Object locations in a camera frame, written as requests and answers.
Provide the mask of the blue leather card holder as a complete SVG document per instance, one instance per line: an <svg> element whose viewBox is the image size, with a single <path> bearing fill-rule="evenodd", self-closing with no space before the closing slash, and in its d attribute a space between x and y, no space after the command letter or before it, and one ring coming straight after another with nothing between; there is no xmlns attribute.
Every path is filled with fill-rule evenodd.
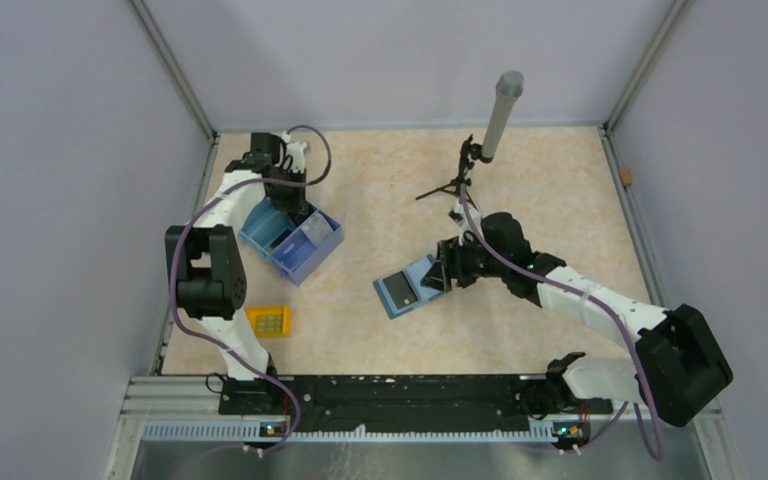
<svg viewBox="0 0 768 480"><path fill-rule="evenodd" d="M393 320L417 310L445 292L421 284L434 264L434 257L426 255L394 273L376 279L373 288L389 319Z"/></svg>

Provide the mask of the black credit card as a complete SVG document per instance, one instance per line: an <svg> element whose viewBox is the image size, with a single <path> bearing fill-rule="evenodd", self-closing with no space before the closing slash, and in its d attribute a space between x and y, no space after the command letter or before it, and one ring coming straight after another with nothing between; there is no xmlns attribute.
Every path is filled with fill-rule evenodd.
<svg viewBox="0 0 768 480"><path fill-rule="evenodd" d="M394 273L384 278L382 283L390 302L397 311L412 306L419 300L409 277L404 271Z"/></svg>

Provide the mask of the blue compartment organizer tray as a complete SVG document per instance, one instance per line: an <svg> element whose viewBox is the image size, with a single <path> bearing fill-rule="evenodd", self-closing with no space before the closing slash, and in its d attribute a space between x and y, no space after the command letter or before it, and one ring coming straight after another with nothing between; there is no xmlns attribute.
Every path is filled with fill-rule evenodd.
<svg viewBox="0 0 768 480"><path fill-rule="evenodd" d="M278 274L300 286L334 252L344 239L340 223L320 211L333 228L332 235L316 248L304 235L300 225L275 209L268 199L262 200L245 220L238 238L267 260Z"/></svg>

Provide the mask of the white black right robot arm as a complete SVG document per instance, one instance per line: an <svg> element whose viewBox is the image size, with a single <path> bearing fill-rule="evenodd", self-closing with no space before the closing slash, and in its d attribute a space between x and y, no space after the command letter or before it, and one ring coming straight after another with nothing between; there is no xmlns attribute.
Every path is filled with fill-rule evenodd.
<svg viewBox="0 0 768 480"><path fill-rule="evenodd" d="M449 212L459 233L437 244L423 286L448 292L480 278L500 280L515 297L567 315L627 351L626 360L572 353L554 361L549 404L572 412L586 399L653 406L658 418L687 425L734 380L704 315L633 300L587 278L552 254L534 251L508 212L487 217L472 206Z"/></svg>

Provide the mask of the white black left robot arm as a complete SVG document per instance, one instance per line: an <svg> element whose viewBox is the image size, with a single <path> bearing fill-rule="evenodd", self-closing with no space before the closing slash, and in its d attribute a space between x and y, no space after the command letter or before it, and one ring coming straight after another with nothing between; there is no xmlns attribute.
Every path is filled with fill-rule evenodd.
<svg viewBox="0 0 768 480"><path fill-rule="evenodd" d="M267 377L272 359L243 310L247 278L238 235L261 204L283 213L292 226L311 215L308 150L289 131L253 133L248 151L226 166L216 192L194 218L165 234L172 312L200 324L200 330L182 330L220 350L228 378L246 382L243 401L262 414L277 407L281 388Z"/></svg>

